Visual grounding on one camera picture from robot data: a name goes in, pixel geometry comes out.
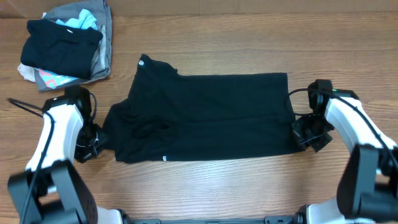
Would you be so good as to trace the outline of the black t-shirt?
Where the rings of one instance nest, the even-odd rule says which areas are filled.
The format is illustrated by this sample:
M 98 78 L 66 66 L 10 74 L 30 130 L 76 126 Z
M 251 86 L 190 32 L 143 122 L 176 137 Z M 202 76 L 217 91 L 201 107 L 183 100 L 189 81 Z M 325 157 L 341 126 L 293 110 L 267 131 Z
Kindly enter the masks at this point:
M 119 162 L 212 161 L 292 154 L 285 73 L 182 76 L 142 55 L 128 97 L 104 121 Z

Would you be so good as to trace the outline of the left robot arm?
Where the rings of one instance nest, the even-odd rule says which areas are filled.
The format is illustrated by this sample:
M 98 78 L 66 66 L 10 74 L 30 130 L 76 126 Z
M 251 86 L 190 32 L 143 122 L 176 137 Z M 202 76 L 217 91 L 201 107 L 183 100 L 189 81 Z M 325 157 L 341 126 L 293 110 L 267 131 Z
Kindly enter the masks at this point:
M 73 163 L 98 156 L 108 137 L 94 124 L 95 96 L 81 86 L 65 88 L 42 108 L 9 102 L 41 117 L 44 126 L 25 171 L 10 176 L 7 189 L 21 223 L 130 223 L 120 209 L 97 206 Z

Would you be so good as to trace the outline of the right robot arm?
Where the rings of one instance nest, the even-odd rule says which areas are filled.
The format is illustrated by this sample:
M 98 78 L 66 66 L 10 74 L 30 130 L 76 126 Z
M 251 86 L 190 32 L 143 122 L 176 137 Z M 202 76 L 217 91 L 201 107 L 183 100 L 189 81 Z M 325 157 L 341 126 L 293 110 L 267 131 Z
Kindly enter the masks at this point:
M 329 80 L 315 80 L 304 89 L 312 113 L 292 125 L 300 149 L 318 152 L 336 130 L 350 157 L 336 197 L 304 205 L 292 223 L 384 223 L 397 221 L 397 144 L 365 113 L 352 90 L 335 89 Z

